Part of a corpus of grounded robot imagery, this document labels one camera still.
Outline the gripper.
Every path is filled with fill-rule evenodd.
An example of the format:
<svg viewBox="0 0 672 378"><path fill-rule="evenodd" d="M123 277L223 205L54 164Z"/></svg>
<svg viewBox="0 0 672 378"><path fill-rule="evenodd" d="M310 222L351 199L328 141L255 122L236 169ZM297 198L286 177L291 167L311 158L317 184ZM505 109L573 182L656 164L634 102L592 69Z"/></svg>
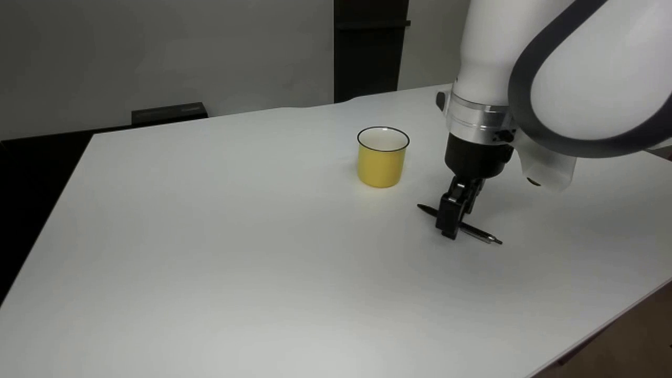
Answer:
<svg viewBox="0 0 672 378"><path fill-rule="evenodd" d="M508 144L471 143L449 134L445 163L456 176L440 198L435 220L443 236L456 239L463 215L472 213L485 179L501 174L513 152Z"/></svg>

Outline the black pen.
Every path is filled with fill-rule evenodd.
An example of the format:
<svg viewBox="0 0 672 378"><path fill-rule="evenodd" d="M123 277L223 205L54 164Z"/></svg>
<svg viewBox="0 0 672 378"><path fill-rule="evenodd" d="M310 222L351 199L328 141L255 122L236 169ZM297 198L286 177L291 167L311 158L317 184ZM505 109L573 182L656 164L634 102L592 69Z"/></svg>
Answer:
<svg viewBox="0 0 672 378"><path fill-rule="evenodd" d="M437 217L438 215L438 210L428 205L417 204L417 207L432 217ZM486 244L495 243L498 244L499 246L502 245L502 241L500 239L497 239L494 235L489 234L488 232L478 229L477 227L474 227L472 225L468 225L467 223L464 223L464 221L460 223L460 230L462 230L465 234L470 235L475 239L485 242Z"/></svg>

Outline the yellow enamel cup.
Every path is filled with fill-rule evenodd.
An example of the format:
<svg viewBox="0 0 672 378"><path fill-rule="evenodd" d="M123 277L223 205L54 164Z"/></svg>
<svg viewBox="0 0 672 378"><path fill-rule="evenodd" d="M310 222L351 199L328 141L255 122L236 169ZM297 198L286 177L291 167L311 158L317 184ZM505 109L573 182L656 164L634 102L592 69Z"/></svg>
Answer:
<svg viewBox="0 0 672 378"><path fill-rule="evenodd" d="M371 187L393 187L400 182L410 138L393 127L374 126L356 136L359 143L357 174Z"/></svg>

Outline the tall black cabinet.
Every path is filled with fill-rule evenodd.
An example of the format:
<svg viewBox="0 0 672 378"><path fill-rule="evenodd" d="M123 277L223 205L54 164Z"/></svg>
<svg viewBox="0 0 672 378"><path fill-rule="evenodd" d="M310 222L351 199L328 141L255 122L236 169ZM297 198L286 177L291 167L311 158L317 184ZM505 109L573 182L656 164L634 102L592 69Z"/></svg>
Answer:
<svg viewBox="0 0 672 378"><path fill-rule="evenodd" d="M395 91L410 0L333 0L334 102Z"/></svg>

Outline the flat black box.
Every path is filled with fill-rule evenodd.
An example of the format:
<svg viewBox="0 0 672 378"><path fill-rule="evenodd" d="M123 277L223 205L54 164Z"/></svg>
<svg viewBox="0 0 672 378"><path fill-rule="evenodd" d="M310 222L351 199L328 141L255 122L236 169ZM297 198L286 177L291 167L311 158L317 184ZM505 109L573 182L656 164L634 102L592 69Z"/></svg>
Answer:
<svg viewBox="0 0 672 378"><path fill-rule="evenodd" d="M135 127L156 126L208 118L208 112L202 102L162 106L158 108L134 110L131 112L131 124Z"/></svg>

